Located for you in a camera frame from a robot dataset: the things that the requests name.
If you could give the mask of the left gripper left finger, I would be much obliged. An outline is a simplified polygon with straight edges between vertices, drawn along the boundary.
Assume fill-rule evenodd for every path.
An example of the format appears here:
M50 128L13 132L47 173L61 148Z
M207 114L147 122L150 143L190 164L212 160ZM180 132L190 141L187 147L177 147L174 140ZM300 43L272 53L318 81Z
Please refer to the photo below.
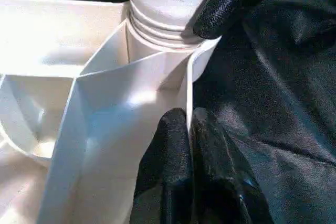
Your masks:
M130 223L190 223L193 168L186 115L167 111L140 163Z

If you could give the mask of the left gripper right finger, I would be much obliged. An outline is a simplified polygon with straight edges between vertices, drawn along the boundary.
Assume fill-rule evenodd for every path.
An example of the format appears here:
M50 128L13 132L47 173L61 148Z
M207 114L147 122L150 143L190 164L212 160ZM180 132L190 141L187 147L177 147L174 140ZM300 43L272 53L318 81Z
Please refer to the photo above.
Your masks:
M249 162L205 108L194 110L192 140L198 223L273 223Z

